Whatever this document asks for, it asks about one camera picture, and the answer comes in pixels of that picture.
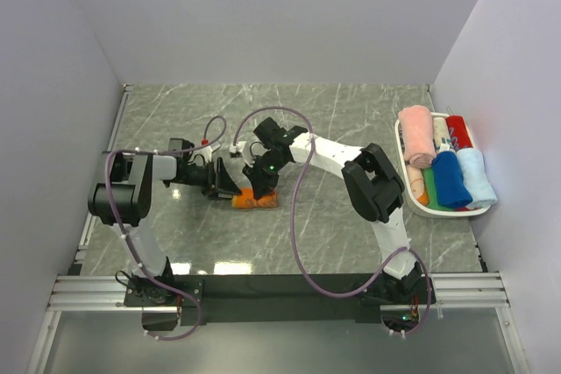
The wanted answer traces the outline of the grey orange giraffe towel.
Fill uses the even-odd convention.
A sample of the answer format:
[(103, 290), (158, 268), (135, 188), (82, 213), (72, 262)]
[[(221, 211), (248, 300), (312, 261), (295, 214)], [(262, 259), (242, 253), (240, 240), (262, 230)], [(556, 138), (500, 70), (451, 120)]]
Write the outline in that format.
[(276, 208), (278, 206), (278, 195), (276, 191), (266, 194), (260, 199), (253, 197), (251, 188), (242, 187), (241, 194), (235, 195), (231, 199), (232, 207), (237, 209), (253, 209), (253, 208)]

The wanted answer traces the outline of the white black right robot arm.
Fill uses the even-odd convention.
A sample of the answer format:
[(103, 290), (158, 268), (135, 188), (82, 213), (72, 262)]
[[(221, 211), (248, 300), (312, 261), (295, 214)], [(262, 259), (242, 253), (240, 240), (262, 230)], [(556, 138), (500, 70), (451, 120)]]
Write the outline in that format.
[(371, 278), (349, 292), (334, 293), (321, 288), (303, 262), (295, 260), (314, 290), (330, 298), (346, 299), (367, 293), (377, 280), (382, 280), (388, 298), (404, 303), (415, 295), (420, 280), (430, 279), (426, 264), (410, 247), (403, 219), (404, 183), (379, 145), (340, 144), (317, 136), (311, 126), (285, 130), (271, 117), (253, 133), (265, 148), (264, 154), (255, 155), (250, 143), (238, 141), (232, 142), (230, 153), (240, 154), (244, 159), (243, 173), (251, 182), (255, 199), (272, 193), (281, 169), (287, 164), (300, 163), (304, 169), (313, 166), (340, 178), (352, 208), (372, 226), (383, 261)]

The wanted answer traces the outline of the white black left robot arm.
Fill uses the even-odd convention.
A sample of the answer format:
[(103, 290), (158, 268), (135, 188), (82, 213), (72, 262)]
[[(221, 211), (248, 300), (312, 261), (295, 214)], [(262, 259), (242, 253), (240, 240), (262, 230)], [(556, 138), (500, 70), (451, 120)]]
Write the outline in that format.
[(153, 183), (199, 187), (210, 200), (231, 199), (241, 194), (217, 148), (204, 140), (197, 148), (187, 139), (171, 138), (172, 155), (147, 152), (118, 152), (113, 159), (103, 152), (89, 191), (90, 214), (111, 227), (131, 258), (126, 275), (127, 298), (148, 306), (174, 302), (176, 284), (168, 257), (158, 246), (148, 216)]

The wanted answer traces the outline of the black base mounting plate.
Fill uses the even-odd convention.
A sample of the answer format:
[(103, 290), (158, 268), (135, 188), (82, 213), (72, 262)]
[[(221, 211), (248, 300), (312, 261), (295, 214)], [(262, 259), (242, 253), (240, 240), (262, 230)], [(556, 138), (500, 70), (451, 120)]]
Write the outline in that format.
[(124, 306), (180, 307), (182, 326), (197, 321), (198, 303), (202, 305), (204, 324), (342, 320), (378, 324), (383, 306), (412, 307), (436, 302), (435, 293), (427, 290), (432, 282), (423, 275), (414, 278), (415, 283), (405, 287), (382, 274), (358, 295), (334, 299), (320, 294), (298, 274), (175, 275), (171, 286), (193, 296), (195, 301), (191, 301), (149, 280), (133, 277), (126, 287)]

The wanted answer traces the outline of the white towel basket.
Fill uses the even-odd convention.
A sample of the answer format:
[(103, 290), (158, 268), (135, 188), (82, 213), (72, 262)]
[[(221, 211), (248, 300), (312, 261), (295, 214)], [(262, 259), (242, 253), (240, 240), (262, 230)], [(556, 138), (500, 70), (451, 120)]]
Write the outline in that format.
[(469, 208), (452, 209), (452, 208), (441, 207), (437, 202), (436, 195), (435, 194), (429, 195), (428, 193), (426, 193), (425, 196), (428, 199), (430, 198), (434, 199), (433, 205), (430, 206), (430, 202), (428, 202), (427, 205), (423, 205), (421, 202), (419, 202), (415, 198), (414, 192), (409, 182), (408, 173), (407, 173), (408, 163), (403, 159), (404, 144), (402, 141), (401, 122), (399, 119), (397, 119), (394, 123), (394, 135), (395, 135), (395, 142), (398, 148), (399, 168), (405, 183), (405, 193), (403, 195), (404, 195), (405, 202), (409, 205), (413, 213), (426, 218), (441, 218), (441, 219), (461, 218), (461, 217), (468, 218), (468, 217), (484, 215), (490, 209), (490, 206), (486, 206), (483, 208), (474, 208), (474, 209), (469, 209)]

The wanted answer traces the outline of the pink rolled towel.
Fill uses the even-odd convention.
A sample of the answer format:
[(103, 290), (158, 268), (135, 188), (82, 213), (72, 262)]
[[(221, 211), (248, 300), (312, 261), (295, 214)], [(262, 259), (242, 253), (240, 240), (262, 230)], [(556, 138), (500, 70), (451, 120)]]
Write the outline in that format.
[(402, 109), (398, 118), (404, 144), (404, 160), (418, 169), (430, 168), (437, 156), (430, 110), (422, 105), (414, 105)]

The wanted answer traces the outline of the green rolled towel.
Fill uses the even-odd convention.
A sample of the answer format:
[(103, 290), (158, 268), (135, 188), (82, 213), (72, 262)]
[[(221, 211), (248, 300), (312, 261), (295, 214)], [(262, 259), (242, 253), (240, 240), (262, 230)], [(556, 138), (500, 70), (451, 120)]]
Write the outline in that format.
[(426, 186), (427, 194), (429, 197), (428, 208), (438, 211), (451, 211), (451, 208), (447, 208), (439, 204), (437, 199), (437, 189), (435, 184), (434, 173), (431, 168), (422, 169), (422, 174), (424, 178), (424, 183)]

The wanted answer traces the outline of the cream patterned rolled towel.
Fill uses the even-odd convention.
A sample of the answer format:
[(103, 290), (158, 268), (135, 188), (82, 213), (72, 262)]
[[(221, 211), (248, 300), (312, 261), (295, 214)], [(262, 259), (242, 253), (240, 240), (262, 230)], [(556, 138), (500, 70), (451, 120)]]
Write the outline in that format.
[(437, 154), (454, 151), (448, 125), (443, 117), (433, 119), (433, 140)]

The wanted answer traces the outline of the dark blue rolled towel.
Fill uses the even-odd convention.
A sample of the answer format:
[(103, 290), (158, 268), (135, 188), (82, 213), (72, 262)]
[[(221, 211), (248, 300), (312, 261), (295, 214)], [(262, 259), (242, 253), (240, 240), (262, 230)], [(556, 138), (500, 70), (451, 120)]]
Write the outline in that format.
[(457, 209), (464, 208), (472, 202), (472, 196), (465, 188), (463, 174), (454, 152), (438, 153), (432, 161), (431, 168), (440, 206)]

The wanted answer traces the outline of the red rolled towel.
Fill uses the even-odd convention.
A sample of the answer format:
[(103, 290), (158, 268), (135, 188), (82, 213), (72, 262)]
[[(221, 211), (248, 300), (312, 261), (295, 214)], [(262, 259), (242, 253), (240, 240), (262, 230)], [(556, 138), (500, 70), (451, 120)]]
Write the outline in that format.
[(462, 116), (451, 115), (445, 118), (453, 149), (458, 152), (465, 148), (472, 148), (473, 142), (468, 133), (465, 119)]

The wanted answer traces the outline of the light blue rolled towel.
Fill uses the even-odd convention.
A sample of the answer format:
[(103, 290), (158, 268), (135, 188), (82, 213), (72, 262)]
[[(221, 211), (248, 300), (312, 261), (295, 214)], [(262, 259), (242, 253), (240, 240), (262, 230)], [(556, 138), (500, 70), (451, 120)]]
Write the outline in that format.
[(482, 152), (476, 148), (464, 148), (457, 152), (457, 158), (464, 186), (472, 197), (471, 203), (466, 207), (474, 210), (494, 205), (498, 198), (486, 176)]

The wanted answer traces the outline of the aluminium frame rail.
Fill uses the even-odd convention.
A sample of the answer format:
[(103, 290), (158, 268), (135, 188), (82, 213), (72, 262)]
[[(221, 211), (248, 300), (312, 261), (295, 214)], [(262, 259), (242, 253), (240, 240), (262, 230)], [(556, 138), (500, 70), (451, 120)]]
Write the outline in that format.
[[(515, 373), (529, 373), (510, 302), (498, 272), (433, 273), (435, 309), (493, 308)], [(39, 335), (27, 367), (42, 373), (64, 312), (124, 311), (125, 288), (109, 276), (59, 276), (53, 285)]]

